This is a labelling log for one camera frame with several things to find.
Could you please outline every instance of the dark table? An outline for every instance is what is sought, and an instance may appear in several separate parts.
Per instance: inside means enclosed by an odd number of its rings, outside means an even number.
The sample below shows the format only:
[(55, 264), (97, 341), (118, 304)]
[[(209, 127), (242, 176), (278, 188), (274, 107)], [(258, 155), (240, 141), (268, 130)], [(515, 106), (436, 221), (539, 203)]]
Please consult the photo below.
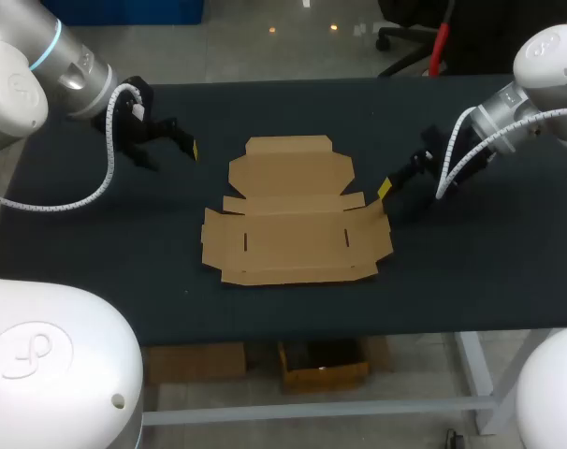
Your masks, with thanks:
[[(159, 174), (117, 157), (113, 184), (67, 213), (0, 213), (0, 278), (58, 282), (113, 304), (141, 344), (294, 339), (567, 326), (567, 150), (539, 138), (436, 204), (393, 224), (395, 252), (354, 283), (245, 288), (203, 267), (204, 208), (220, 210), (228, 162), (251, 136), (328, 135), (352, 156), (347, 192), (375, 198), (385, 174), (450, 129), (506, 77), (327, 80), (160, 86), (157, 117), (196, 137), (194, 165), (168, 141), (148, 145)], [(104, 139), (87, 123), (51, 116), (24, 151), (7, 196), (61, 204), (105, 174)], [(430, 193), (426, 177), (391, 198), (402, 210)]]

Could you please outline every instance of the gray floor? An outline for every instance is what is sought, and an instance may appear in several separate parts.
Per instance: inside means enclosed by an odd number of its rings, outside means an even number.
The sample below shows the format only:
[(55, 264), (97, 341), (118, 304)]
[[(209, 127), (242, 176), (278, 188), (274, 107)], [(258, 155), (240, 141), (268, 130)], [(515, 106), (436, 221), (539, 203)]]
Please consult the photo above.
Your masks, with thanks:
[[(484, 332), (483, 347), (496, 380), (527, 331)], [(250, 345), (249, 358), (260, 360), (242, 380), (206, 384), (170, 384), (148, 389), (149, 410), (269, 405), (365, 399), (451, 398), (467, 394), (452, 336), (426, 334), (389, 338), (394, 372), (371, 376), (361, 388), (331, 394), (286, 396), (281, 393), (277, 360), (269, 347)], [(276, 356), (274, 348), (271, 356)], [(144, 447), (176, 448), (402, 448), (443, 449), (445, 431), (467, 435), (471, 449), (523, 449), (516, 426), (502, 435), (476, 435), (471, 413), (431, 413), (294, 419), (157, 427), (145, 430)]]
[[(375, 0), (310, 0), (310, 5), (303, 7), (303, 0), (210, 0), (199, 26), (83, 27), (74, 31), (110, 61), (122, 78), (139, 74), (150, 83), (370, 78), (413, 48), (397, 40), (389, 53), (374, 48), (373, 31), (385, 24)], [(337, 31), (330, 29), (332, 23), (338, 25)], [(275, 28), (274, 33), (269, 32), (270, 27)], [(405, 75), (418, 74), (422, 67)], [(0, 194), (7, 189), (21, 150), (18, 144), (0, 153)], [(525, 331), (484, 334), (494, 376), (502, 372), (525, 335)], [(373, 376), (353, 392), (285, 397), (271, 367), (255, 369), (241, 381), (164, 385), (148, 394), (156, 397), (156, 408), (169, 410), (345, 398), (443, 398), (465, 393), (455, 348), (447, 336), (397, 336), (390, 342), (395, 372)], [(146, 432), (145, 447), (441, 449), (448, 427), (469, 435), (472, 449), (522, 448), (514, 425), (501, 436), (475, 436), (469, 413), (162, 427)]]

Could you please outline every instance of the white cable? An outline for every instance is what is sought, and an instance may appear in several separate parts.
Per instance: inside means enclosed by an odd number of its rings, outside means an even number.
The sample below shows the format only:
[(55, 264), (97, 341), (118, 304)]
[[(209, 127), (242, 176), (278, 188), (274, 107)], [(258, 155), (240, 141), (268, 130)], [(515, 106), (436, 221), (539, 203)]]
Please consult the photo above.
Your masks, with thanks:
[(32, 212), (59, 212), (81, 208), (82, 206), (92, 203), (101, 195), (103, 195), (103, 193), (105, 193), (105, 191), (109, 187), (109, 184), (113, 178), (113, 172), (115, 171), (115, 151), (113, 149), (113, 111), (115, 110), (115, 103), (117, 102), (117, 98), (123, 91), (131, 92), (136, 101), (140, 105), (142, 104), (142, 96), (140, 95), (140, 91), (131, 84), (120, 84), (115, 88), (113, 94), (111, 94), (109, 104), (107, 105), (107, 119), (105, 120), (105, 140), (107, 142), (107, 174), (105, 175), (103, 182), (94, 193), (80, 201), (64, 204), (63, 206), (35, 206), (31, 204), (22, 204), (11, 201), (9, 199), (5, 199), (1, 196), (0, 204), (13, 209), (29, 210)]
[(531, 115), (530, 117), (527, 117), (526, 119), (519, 120), (518, 122), (510, 123), (508, 126), (504, 127), (500, 131), (492, 134), (491, 136), (489, 136), (488, 138), (483, 140), (481, 143), (479, 143), (479, 145), (477, 145), (472, 150), (467, 152), (464, 155), (464, 157), (462, 159), (460, 159), (460, 161), (452, 169), (452, 171), (447, 176), (447, 178), (445, 178), (444, 180), (440, 179), (440, 184), (438, 185), (438, 189), (437, 189), (437, 193), (435, 194), (435, 197), (437, 199), (442, 199), (443, 194), (445, 194), (446, 189), (450, 186), (450, 184), (452, 183), (454, 178), (457, 176), (457, 174), (460, 172), (460, 170), (463, 169), (464, 166), (466, 166), (471, 161), (471, 159), (473, 159), (479, 152), (481, 152), (487, 145), (489, 145), (494, 140), (497, 140), (498, 138), (501, 138), (502, 136), (504, 136), (504, 135), (510, 133), (511, 131), (514, 131), (515, 129), (518, 129), (522, 126), (526, 126), (526, 125), (532, 124), (532, 123), (537, 123), (537, 122), (540, 122), (541, 120), (545, 120), (545, 119), (562, 117), (562, 116), (565, 116), (565, 115), (567, 115), (567, 108), (547, 110), (545, 112), (540, 112), (538, 114)]
[(462, 126), (462, 122), (466, 119), (471, 112), (473, 112), (476, 108), (468, 108), (465, 109), (464, 112), (460, 114), (458, 120), (456, 120), (456, 124), (454, 125), (454, 129), (452, 130), (452, 135), (450, 136), (450, 140), (448, 141), (448, 147), (445, 150), (445, 158), (443, 159), (443, 166), (442, 166), (442, 175), (440, 176), (440, 184), (445, 181), (445, 178), (448, 176), (448, 170), (450, 169), (450, 160), (452, 159), (452, 151), (454, 150), (454, 144), (456, 143), (456, 138), (458, 136), (458, 131), (460, 131), (460, 127)]

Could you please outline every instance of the open cardboard box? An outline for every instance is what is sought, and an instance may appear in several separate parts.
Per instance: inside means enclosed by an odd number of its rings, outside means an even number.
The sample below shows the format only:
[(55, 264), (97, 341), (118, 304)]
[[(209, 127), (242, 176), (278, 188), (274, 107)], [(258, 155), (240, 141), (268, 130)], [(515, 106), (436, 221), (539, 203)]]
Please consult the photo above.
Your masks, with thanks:
[(380, 200), (341, 195), (352, 160), (327, 136), (251, 138), (229, 164), (243, 198), (205, 210), (202, 262), (240, 285), (354, 281), (377, 274), (392, 253)]

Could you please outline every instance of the logo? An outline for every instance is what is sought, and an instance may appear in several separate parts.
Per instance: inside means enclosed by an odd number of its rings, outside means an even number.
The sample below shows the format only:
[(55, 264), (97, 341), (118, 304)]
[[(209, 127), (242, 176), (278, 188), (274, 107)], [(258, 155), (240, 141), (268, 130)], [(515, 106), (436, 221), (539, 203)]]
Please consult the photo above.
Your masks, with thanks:
[(547, 56), (560, 44), (560, 36), (557, 33), (542, 33), (535, 38), (527, 47), (528, 58), (539, 58)]
[(23, 103), (25, 106), (35, 108), (40, 98), (36, 87), (32, 85), (32, 81), (24, 75), (14, 73), (8, 79), (9, 89), (14, 93), (14, 98)]
[(71, 339), (49, 323), (23, 323), (0, 336), (0, 387), (38, 388), (65, 376), (73, 359)]

